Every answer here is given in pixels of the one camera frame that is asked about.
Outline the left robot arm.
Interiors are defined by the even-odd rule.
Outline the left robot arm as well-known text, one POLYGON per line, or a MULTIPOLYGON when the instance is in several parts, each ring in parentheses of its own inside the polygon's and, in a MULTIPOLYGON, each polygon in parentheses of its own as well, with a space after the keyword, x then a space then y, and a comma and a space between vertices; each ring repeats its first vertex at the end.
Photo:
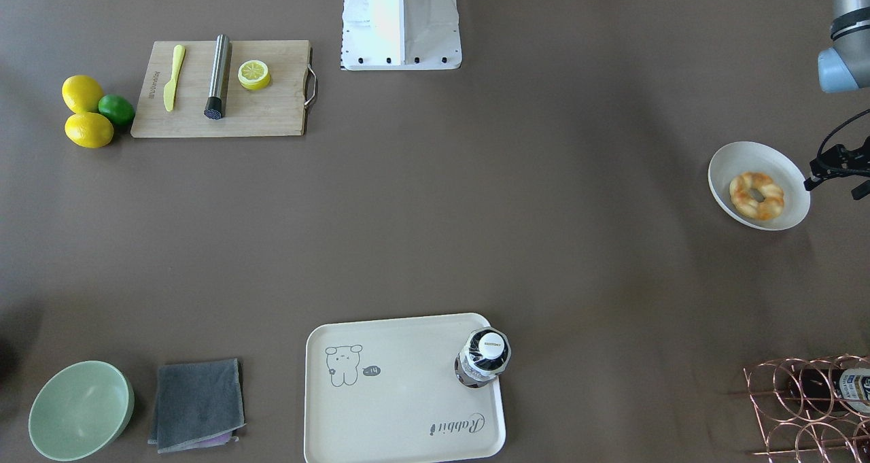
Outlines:
MULTIPOLYGON (((869 86, 869 0, 831 0, 833 20, 829 29, 830 48, 818 54, 818 85, 824 93, 843 93, 869 86)), ((868 116, 868 110, 836 126, 818 146, 809 163, 810 175, 804 188, 811 192, 823 182, 845 177, 869 177, 869 140, 854 150, 843 144, 829 145, 852 122, 868 116)))

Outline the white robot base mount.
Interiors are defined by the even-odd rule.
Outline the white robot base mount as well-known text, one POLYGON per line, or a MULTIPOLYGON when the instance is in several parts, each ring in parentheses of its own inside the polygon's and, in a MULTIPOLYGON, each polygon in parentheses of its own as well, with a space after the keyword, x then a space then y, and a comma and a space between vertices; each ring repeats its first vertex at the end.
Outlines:
POLYGON ((344 0, 345 71, 459 69, 457 0, 344 0))

